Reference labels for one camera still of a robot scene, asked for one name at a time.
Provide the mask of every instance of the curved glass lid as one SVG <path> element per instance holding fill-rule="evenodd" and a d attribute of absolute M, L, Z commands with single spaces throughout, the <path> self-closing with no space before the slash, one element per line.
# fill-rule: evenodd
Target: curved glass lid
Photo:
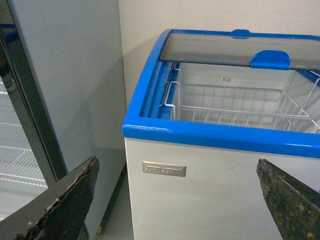
<path fill-rule="evenodd" d="M 320 70 L 320 38 L 247 32 L 254 36 L 172 33 L 160 60 L 262 69 Z"/>

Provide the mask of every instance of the white wall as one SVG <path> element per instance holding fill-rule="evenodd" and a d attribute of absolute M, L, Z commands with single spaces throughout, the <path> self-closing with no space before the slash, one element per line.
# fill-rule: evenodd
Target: white wall
<path fill-rule="evenodd" d="M 320 0 L 119 0 L 126 101 L 169 28 L 320 35 Z"/>

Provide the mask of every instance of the metal nameplate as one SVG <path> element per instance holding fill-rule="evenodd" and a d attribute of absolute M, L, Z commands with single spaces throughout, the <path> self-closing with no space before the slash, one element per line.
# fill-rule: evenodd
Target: metal nameplate
<path fill-rule="evenodd" d="M 187 167 L 173 164 L 163 164 L 158 162 L 143 161 L 142 171 L 149 174 L 162 174 L 176 177 L 185 177 Z"/>

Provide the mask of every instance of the black metal object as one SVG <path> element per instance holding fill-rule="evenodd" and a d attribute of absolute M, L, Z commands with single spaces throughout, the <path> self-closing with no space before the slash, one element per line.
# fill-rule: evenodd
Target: black metal object
<path fill-rule="evenodd" d="M 320 240 L 320 194 L 260 159 L 257 165 L 262 193 L 284 240 Z"/>
<path fill-rule="evenodd" d="M 94 197 L 99 161 L 92 156 L 0 222 L 1 240 L 76 240 Z"/>

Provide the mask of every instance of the chest freezer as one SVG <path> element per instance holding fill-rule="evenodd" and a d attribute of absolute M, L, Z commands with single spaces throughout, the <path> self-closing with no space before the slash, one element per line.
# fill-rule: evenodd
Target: chest freezer
<path fill-rule="evenodd" d="M 257 164 L 320 190 L 319 70 L 317 36 L 163 32 L 122 127 L 135 239 L 282 239 Z"/>

